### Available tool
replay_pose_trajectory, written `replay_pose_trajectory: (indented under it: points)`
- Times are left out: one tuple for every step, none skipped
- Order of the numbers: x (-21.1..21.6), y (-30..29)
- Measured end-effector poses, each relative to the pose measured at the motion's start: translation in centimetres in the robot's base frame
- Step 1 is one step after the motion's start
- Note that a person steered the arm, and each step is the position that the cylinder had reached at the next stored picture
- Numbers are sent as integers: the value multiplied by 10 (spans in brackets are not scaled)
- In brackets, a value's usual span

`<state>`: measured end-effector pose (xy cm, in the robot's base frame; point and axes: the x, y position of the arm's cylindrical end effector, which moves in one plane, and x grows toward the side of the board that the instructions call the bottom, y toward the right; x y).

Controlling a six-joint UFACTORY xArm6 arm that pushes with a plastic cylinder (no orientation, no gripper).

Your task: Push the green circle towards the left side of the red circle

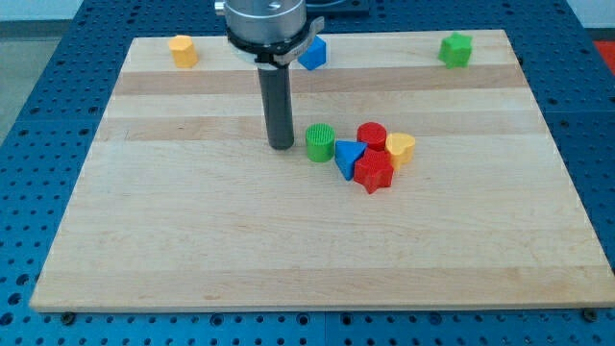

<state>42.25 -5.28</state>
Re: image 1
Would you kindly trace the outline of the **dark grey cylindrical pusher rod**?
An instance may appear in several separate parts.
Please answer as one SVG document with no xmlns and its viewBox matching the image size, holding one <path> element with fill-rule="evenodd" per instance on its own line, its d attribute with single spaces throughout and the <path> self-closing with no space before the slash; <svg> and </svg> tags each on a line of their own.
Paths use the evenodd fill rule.
<svg viewBox="0 0 615 346">
<path fill-rule="evenodd" d="M 294 144 L 289 68 L 260 69 L 258 80 L 268 143 L 275 150 L 287 150 Z"/>
</svg>

